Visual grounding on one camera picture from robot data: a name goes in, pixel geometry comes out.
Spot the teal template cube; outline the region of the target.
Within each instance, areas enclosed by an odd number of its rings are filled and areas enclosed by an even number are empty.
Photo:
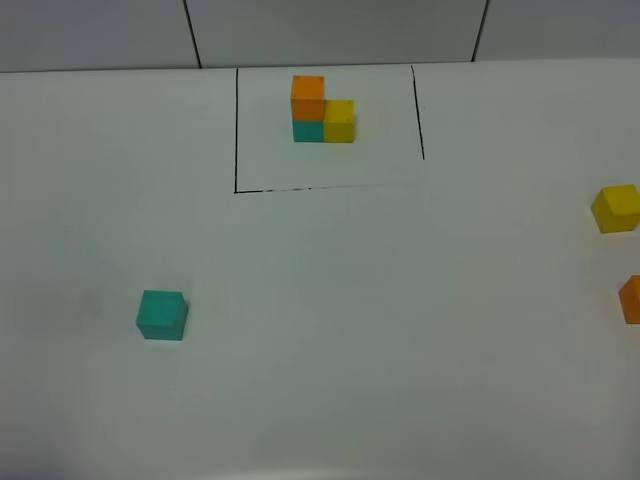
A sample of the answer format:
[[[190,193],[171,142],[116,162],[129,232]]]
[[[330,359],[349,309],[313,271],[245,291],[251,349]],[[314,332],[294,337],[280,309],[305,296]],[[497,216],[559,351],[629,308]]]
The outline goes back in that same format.
[[[323,143],[324,123],[322,121],[292,121],[293,139],[300,143]]]

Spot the yellow template cube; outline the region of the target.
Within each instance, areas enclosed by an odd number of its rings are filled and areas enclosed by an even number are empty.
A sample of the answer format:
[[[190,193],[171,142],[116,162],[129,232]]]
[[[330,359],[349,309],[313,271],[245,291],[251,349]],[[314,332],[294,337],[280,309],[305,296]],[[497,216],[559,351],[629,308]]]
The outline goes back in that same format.
[[[355,102],[328,99],[324,106],[325,143],[353,143],[355,138]]]

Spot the orange template cube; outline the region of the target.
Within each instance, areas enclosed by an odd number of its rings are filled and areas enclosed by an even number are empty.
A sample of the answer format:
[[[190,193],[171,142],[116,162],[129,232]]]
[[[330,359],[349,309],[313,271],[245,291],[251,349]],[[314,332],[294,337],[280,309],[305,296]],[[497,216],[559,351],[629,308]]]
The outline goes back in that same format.
[[[323,76],[293,76],[290,102],[294,121],[323,121],[324,86]]]

